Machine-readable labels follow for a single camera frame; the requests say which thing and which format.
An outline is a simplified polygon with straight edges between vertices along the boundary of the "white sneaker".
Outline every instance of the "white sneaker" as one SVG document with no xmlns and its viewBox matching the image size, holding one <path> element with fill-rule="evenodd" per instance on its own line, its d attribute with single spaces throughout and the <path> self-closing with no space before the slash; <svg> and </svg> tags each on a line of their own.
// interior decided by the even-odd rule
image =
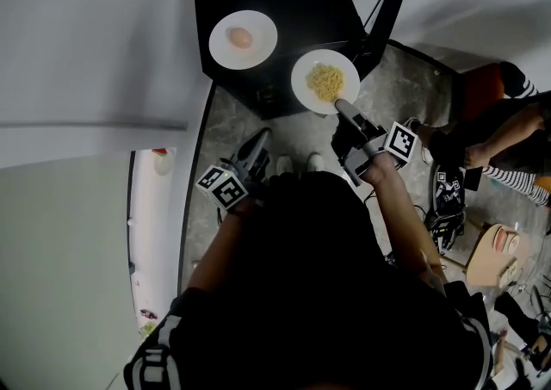
<svg viewBox="0 0 551 390">
<path fill-rule="evenodd" d="M 313 173 L 315 171 L 323 170 L 325 170 L 324 159 L 321 157 L 321 154 L 313 152 L 310 156 L 308 156 L 308 160 L 306 161 L 306 172 Z"/>
<path fill-rule="evenodd" d="M 406 127 L 407 129 L 412 130 L 411 124 L 415 121 L 418 122 L 419 124 L 423 125 L 423 122 L 421 122 L 419 119 L 413 118 L 413 117 L 408 119 L 406 122 L 403 122 L 402 125 L 404 127 Z M 421 148 L 421 158 L 423 159 L 423 162 L 425 162 L 427 165 L 432 165 L 432 163 L 434 162 L 434 158 L 432 157 L 432 154 L 430 154 L 429 149 L 424 145 Z"/>
<path fill-rule="evenodd" d="M 425 162 L 427 165 L 432 165 L 434 163 L 434 158 L 432 157 L 432 154 L 430 154 L 429 149 L 423 145 L 423 148 L 421 148 L 421 158 L 423 159 L 423 162 Z"/>
<path fill-rule="evenodd" d="M 275 173 L 280 176 L 283 173 L 293 173 L 293 161 L 289 156 L 280 156 L 275 162 Z"/>
<path fill-rule="evenodd" d="M 412 125 L 412 123 L 415 122 L 415 121 L 417 121 L 419 124 L 423 125 L 423 122 L 421 122 L 419 119 L 414 118 L 414 117 L 411 117 L 411 118 L 408 119 L 407 121 L 402 122 L 402 125 L 403 125 L 404 127 L 406 127 L 408 130 L 412 130 L 411 125 Z"/>
</svg>

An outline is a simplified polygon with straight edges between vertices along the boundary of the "boiled egg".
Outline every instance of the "boiled egg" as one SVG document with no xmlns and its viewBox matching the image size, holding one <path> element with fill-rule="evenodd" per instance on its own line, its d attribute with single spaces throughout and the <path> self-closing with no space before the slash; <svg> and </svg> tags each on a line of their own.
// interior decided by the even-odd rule
<svg viewBox="0 0 551 390">
<path fill-rule="evenodd" d="M 248 49 L 252 46 L 251 32 L 244 28 L 230 28 L 228 31 L 230 42 L 240 49 Z"/>
</svg>

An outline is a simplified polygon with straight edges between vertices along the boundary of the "marble floor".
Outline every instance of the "marble floor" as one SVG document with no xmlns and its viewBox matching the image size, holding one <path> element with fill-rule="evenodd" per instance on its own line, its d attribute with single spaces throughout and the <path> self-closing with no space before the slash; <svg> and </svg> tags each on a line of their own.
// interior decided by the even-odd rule
<svg viewBox="0 0 551 390">
<path fill-rule="evenodd" d="M 393 121 L 401 121 L 416 116 L 434 125 L 443 125 L 449 119 L 451 102 L 451 78 L 431 65 L 400 50 L 388 47 L 380 65 L 362 82 L 362 90 L 355 105 L 377 124 L 390 128 Z M 272 121 L 260 121 L 240 102 L 218 88 L 208 113 L 205 134 L 201 143 L 196 175 L 199 176 L 210 164 L 217 164 L 221 157 L 229 158 L 237 144 L 261 126 L 268 126 L 274 133 L 274 155 L 288 154 L 295 161 L 295 169 L 304 168 L 311 152 L 320 153 L 325 159 L 326 169 L 342 174 L 337 159 L 331 149 L 331 136 L 337 126 L 337 117 L 320 117 L 314 113 L 302 113 Z M 430 166 L 421 159 L 420 144 L 413 160 L 400 170 L 414 203 L 425 210 L 430 203 Z M 364 199 L 370 187 L 355 189 Z M 375 234 L 383 253 L 390 251 L 387 231 L 382 221 L 377 201 L 369 200 Z M 516 226 L 531 236 L 532 257 L 524 265 L 519 284 L 526 290 L 511 290 L 524 311 L 535 316 L 529 303 L 528 291 L 533 285 L 542 287 L 542 274 L 548 274 L 551 267 L 551 251 L 545 243 L 544 235 L 548 227 L 548 210 L 537 207 L 522 195 L 507 189 L 489 179 L 483 178 L 476 193 L 467 192 L 467 215 L 479 222 L 502 222 Z M 218 230 L 216 209 L 194 189 L 189 204 L 186 241 L 183 253 L 182 285 L 185 288 L 194 263 L 201 260 Z M 476 241 L 478 231 L 472 226 L 460 236 L 451 252 L 451 257 L 466 262 Z M 455 266 L 446 267 L 447 277 L 465 280 Z M 498 296 L 496 288 L 473 288 L 486 297 L 491 326 L 494 330 L 505 327 L 505 318 L 492 311 L 492 303 Z"/>
</svg>

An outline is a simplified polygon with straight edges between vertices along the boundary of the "noodles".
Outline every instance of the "noodles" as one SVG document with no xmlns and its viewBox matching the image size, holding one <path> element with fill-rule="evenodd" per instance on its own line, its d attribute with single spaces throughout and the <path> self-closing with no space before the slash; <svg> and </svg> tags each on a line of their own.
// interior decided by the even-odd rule
<svg viewBox="0 0 551 390">
<path fill-rule="evenodd" d="M 343 72 L 332 65 L 317 63 L 306 76 L 306 84 L 321 101 L 335 102 L 344 86 Z"/>
</svg>

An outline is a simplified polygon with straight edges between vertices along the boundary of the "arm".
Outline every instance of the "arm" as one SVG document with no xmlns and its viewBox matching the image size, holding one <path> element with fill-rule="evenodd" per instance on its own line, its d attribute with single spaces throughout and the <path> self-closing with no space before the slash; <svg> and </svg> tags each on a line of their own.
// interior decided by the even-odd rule
<svg viewBox="0 0 551 390">
<path fill-rule="evenodd" d="M 468 147 L 465 151 L 465 168 L 470 170 L 488 166 L 490 159 L 503 150 L 529 138 L 534 131 L 544 129 L 539 104 L 530 104 L 509 118 L 485 143 Z"/>
<path fill-rule="evenodd" d="M 362 178 L 375 188 L 399 267 L 427 282 L 428 263 L 432 272 L 446 283 L 436 246 L 419 218 L 390 155 L 387 152 L 376 155 Z"/>
<path fill-rule="evenodd" d="M 205 292 L 217 290 L 226 281 L 248 220 L 256 208 L 252 199 L 245 198 L 227 214 L 214 237 L 213 243 L 195 267 L 188 288 L 199 288 Z"/>
</svg>

